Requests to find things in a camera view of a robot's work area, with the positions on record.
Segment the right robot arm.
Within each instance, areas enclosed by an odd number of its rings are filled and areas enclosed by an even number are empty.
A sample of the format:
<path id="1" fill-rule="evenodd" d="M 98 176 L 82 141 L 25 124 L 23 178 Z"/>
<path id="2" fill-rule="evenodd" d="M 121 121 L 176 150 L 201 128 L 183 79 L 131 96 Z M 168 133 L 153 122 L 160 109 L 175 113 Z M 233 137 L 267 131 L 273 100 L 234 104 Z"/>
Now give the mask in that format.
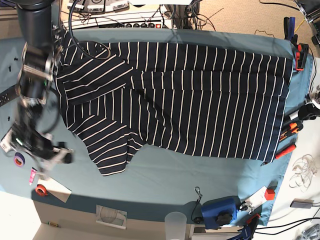
<path id="1" fill-rule="evenodd" d="M 46 137 L 57 122 L 44 133 L 37 131 L 49 93 L 57 92 L 52 84 L 57 78 L 63 51 L 62 2 L 16 0 L 14 3 L 25 45 L 15 85 L 19 96 L 16 117 L 5 138 L 12 150 L 25 152 L 36 162 L 38 175 L 45 180 L 54 165 L 71 163 L 73 154 L 64 144 L 54 146 Z"/>

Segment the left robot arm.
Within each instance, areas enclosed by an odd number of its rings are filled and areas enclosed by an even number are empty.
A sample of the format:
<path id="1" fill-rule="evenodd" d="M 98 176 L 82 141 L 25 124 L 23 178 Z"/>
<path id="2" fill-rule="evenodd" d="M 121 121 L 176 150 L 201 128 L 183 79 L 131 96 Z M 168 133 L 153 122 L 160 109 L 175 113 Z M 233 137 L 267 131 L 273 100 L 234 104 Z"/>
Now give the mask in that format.
<path id="1" fill-rule="evenodd" d="M 311 38 L 315 45 L 320 44 L 320 2 L 318 0 L 296 0 L 298 10 L 303 13 L 305 21 L 314 30 Z M 309 46 L 304 43 L 297 44 L 298 36 L 295 34 L 294 43 L 297 48 L 295 53 L 295 70 L 303 71 L 309 54 Z M 314 88 L 314 78 L 311 80 L 306 102 L 295 112 L 301 121 L 314 120 L 320 116 L 320 87 Z"/>

